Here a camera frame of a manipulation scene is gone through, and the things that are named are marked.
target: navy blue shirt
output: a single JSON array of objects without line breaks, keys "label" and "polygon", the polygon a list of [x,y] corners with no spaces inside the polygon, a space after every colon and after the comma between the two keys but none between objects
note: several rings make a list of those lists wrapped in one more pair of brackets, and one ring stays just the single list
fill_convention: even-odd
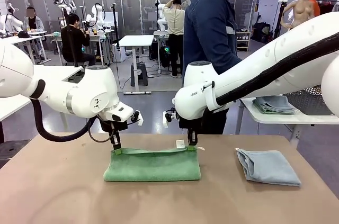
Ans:
[{"label": "navy blue shirt", "polygon": [[191,0],[185,11],[183,70],[193,61],[209,61],[221,74],[237,57],[235,12],[228,0]]}]

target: orange shirt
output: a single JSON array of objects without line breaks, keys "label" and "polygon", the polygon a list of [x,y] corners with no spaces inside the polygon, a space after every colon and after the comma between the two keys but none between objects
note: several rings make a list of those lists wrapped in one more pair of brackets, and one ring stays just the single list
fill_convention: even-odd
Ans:
[{"label": "orange shirt", "polygon": [[320,16],[320,7],[316,0],[310,0],[313,3],[314,16]]}]

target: brown table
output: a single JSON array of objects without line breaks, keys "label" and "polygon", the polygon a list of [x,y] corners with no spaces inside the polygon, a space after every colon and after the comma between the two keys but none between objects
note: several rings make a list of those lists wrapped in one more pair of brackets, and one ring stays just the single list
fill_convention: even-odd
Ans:
[{"label": "brown table", "polygon": [[[99,139],[105,134],[96,134]],[[124,147],[174,148],[186,135],[122,134]],[[102,175],[109,142],[88,136],[53,143],[34,138],[0,170],[0,223],[337,223],[339,201],[279,136],[200,136],[202,179],[113,183]],[[235,148],[281,151],[302,188],[247,182]]]}]

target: black hair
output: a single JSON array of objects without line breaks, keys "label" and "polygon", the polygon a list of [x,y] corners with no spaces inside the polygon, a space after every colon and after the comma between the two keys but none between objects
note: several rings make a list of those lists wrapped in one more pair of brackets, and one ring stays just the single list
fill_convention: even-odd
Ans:
[{"label": "black hair", "polygon": [[32,7],[32,6],[28,6],[28,7],[27,7],[27,10],[34,10],[34,11],[35,11],[35,8]]},{"label": "black hair", "polygon": [[173,4],[179,4],[179,5],[181,5],[181,0],[173,0]]},{"label": "black hair", "polygon": [[70,13],[68,15],[69,24],[74,24],[76,21],[80,21],[80,18],[77,14]]}]

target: towel tag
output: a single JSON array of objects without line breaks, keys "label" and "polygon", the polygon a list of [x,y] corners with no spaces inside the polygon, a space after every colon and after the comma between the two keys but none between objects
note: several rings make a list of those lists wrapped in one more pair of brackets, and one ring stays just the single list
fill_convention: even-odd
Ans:
[{"label": "towel tag", "polygon": [[184,140],[177,140],[176,141],[176,147],[179,148],[185,148],[185,141]]}]

